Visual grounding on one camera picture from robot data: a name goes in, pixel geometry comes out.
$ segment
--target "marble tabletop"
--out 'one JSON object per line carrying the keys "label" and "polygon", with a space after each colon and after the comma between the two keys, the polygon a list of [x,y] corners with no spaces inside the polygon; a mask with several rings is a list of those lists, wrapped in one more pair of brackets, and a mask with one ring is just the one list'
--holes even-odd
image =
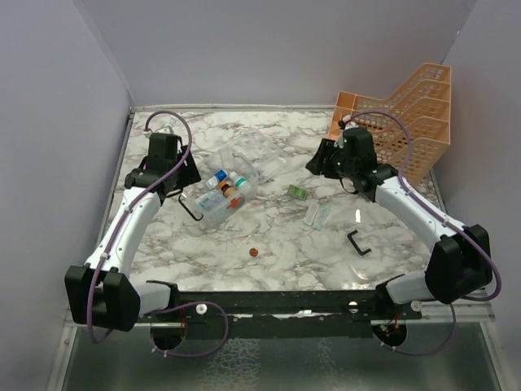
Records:
{"label": "marble tabletop", "polygon": [[[149,115],[139,112],[134,116],[110,219],[120,204],[125,175],[147,153],[143,128]],[[313,176],[304,168],[327,133],[332,112],[182,115],[194,133],[196,162],[233,140],[238,131],[254,128],[289,155],[289,169],[259,185],[256,199],[218,228],[193,221],[175,198],[166,200],[139,245],[130,275],[133,283],[158,279],[192,291],[363,289],[426,267],[426,246],[394,215],[344,192],[338,181]],[[158,116],[151,128],[165,130],[169,125],[186,139],[182,124],[170,116]],[[304,188],[307,199],[285,195],[290,184]],[[430,176],[416,188],[438,205]],[[322,231],[303,223],[313,200],[331,208]],[[372,250],[364,257],[347,241],[353,230],[358,230],[360,247]],[[257,257],[250,256],[252,247],[258,248]]]}

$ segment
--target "clear plastic box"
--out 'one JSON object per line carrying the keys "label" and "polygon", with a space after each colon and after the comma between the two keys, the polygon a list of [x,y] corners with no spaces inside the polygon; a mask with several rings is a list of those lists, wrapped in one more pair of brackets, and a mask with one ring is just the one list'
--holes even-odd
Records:
{"label": "clear plastic box", "polygon": [[[257,130],[244,130],[217,152],[197,164],[201,181],[189,186],[182,197],[192,217],[207,226],[218,226],[257,194],[257,187],[287,167],[287,154]],[[219,187],[205,183],[218,171],[232,171],[244,177],[248,186],[238,187],[225,198]]]}

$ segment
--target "purple cable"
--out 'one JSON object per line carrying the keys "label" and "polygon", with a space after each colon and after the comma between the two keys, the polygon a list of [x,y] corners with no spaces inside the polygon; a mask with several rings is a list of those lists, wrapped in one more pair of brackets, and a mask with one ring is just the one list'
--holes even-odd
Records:
{"label": "purple cable", "polygon": [[416,195],[414,190],[411,189],[407,183],[405,183],[404,172],[405,172],[405,169],[407,168],[407,165],[409,164],[409,161],[410,161],[410,159],[413,155],[413,151],[414,151],[413,138],[411,137],[410,132],[407,130],[407,128],[405,128],[405,125],[398,118],[396,118],[392,114],[389,114],[387,112],[381,112],[379,110],[369,110],[366,112],[359,112],[358,114],[351,116],[351,118],[346,123],[349,123],[352,120],[354,120],[355,118],[358,118],[359,116],[363,116],[365,114],[380,114],[382,116],[386,116],[386,117],[392,119],[393,121],[395,121],[400,126],[401,130],[405,134],[405,138],[407,138],[407,144],[408,144],[407,145],[407,156],[405,157],[404,164],[401,166],[401,169],[398,172],[398,180],[400,181],[401,186],[404,188],[405,191],[407,191],[409,193],[411,198],[413,198],[425,211],[427,211],[431,216],[433,216],[433,218],[435,218],[439,222],[444,223],[448,228],[450,228],[451,230],[454,230],[459,235],[461,235],[462,238],[465,239],[483,258],[485,258],[487,263],[490,265],[490,267],[493,271],[494,277],[496,279],[496,289],[494,289],[494,292],[491,295],[486,296],[486,297],[465,296],[463,298],[467,299],[467,300],[471,300],[471,301],[489,301],[489,300],[496,298],[499,295],[499,293],[501,292],[502,282],[501,282],[501,275],[499,274],[499,270],[497,269],[496,264],[493,262],[492,258],[463,230],[461,230],[460,228],[458,228],[451,222],[445,222],[445,219],[443,218],[443,216],[439,215],[428,204],[423,202],[423,200]]}
{"label": "purple cable", "polygon": [[[128,208],[123,212],[120,220],[117,222],[116,227],[114,228],[114,231],[112,232],[112,235],[108,239],[107,246],[103,250],[104,254],[110,253],[110,251],[112,249],[112,245],[116,241],[116,237],[120,233],[120,229],[123,226],[123,224],[125,223],[125,219],[132,213],[133,207],[136,206],[136,204],[141,200],[141,198],[143,198],[145,196],[145,194],[154,190],[157,185],[161,184],[165,179],[169,178],[172,174],[174,174],[184,164],[186,158],[190,154],[190,150],[192,148],[192,132],[190,130],[190,126],[185,121],[185,119],[182,116],[180,116],[179,114],[177,114],[176,112],[171,112],[169,110],[159,110],[157,112],[153,112],[147,118],[147,122],[145,123],[145,131],[150,131],[148,126],[150,124],[151,119],[154,118],[155,116],[158,116],[159,114],[169,114],[171,116],[175,116],[185,126],[186,132],[188,133],[188,144],[186,145],[186,151],[185,151],[185,153],[183,153],[183,155],[181,156],[181,159],[178,161],[178,163],[171,170],[169,170],[165,175],[163,175],[161,178],[157,179],[149,187],[147,187],[145,190],[143,190],[142,193],[140,195],[138,195],[134,199],[134,201],[132,201],[129,204]],[[112,330],[107,330],[105,332],[105,334],[103,334],[102,337],[100,339],[98,339],[96,337],[96,335],[94,334],[94,329],[93,329],[93,325],[92,325],[92,307],[94,304],[94,291],[96,289],[96,283],[98,281],[99,274],[101,272],[101,268],[103,267],[103,263],[105,263],[105,261],[106,261],[105,257],[101,257],[99,259],[98,265],[96,266],[96,269],[94,270],[94,274],[93,274],[92,280],[90,282],[89,296],[87,299],[87,330],[89,331],[90,340],[92,341],[93,344],[100,344],[112,332]]]}
{"label": "purple cable", "polygon": [[454,307],[452,304],[449,304],[449,306],[450,306],[450,311],[453,314],[452,329],[450,331],[449,336],[445,340],[445,342],[433,350],[428,350],[427,352],[420,352],[420,353],[408,352],[407,350],[402,350],[400,348],[397,348],[396,346],[390,346],[390,345],[383,343],[381,340],[379,340],[379,338],[375,334],[373,334],[373,337],[376,338],[380,342],[380,345],[383,346],[385,349],[392,350],[393,352],[396,352],[396,353],[405,354],[406,356],[422,357],[422,356],[431,356],[433,354],[439,353],[440,351],[445,349],[447,346],[449,346],[450,342],[454,338],[454,335],[456,334],[456,311],[454,311]]}
{"label": "purple cable", "polygon": [[210,354],[217,352],[225,344],[226,340],[228,339],[228,331],[229,331],[228,318],[226,317],[226,312],[222,309],[222,307],[220,307],[216,303],[213,303],[211,301],[193,301],[191,303],[178,305],[177,307],[168,308],[166,310],[154,311],[154,314],[168,314],[170,312],[179,311],[179,310],[182,310],[183,308],[187,308],[187,307],[191,307],[193,305],[199,305],[199,304],[211,305],[212,307],[217,308],[225,320],[225,332],[224,332],[222,339],[217,344],[217,346],[214,348],[211,348],[210,350],[207,350],[206,352],[193,353],[193,354],[175,353],[171,350],[161,350],[157,346],[155,346],[154,336],[152,335],[152,330],[151,330],[150,331],[150,342],[154,346],[154,349],[152,350],[152,352],[157,350],[158,352],[161,352],[165,357],[168,355],[168,356],[182,357],[182,358],[202,358],[202,357],[207,357]]}

